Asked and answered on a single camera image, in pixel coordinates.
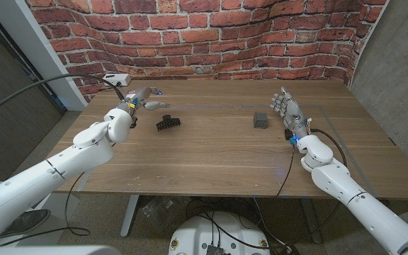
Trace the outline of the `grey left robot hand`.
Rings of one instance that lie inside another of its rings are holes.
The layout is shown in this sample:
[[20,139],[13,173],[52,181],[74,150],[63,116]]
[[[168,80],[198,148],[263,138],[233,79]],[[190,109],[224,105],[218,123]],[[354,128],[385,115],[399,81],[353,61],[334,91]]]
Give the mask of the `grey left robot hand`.
[[161,95],[162,91],[157,87],[142,87],[129,91],[121,103],[116,108],[124,110],[129,113],[130,116],[135,117],[138,108],[142,107],[146,110],[153,111],[158,108],[168,108],[170,105],[165,102],[158,101],[146,101],[150,95]]

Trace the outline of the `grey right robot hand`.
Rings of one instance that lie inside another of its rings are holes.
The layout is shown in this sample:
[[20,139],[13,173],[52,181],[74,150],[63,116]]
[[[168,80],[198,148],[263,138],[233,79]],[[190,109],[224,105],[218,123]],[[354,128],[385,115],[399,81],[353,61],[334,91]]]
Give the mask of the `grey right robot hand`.
[[271,101],[270,107],[280,115],[284,125],[296,138],[301,139],[310,134],[307,118],[285,87],[282,86],[281,93],[275,93]]

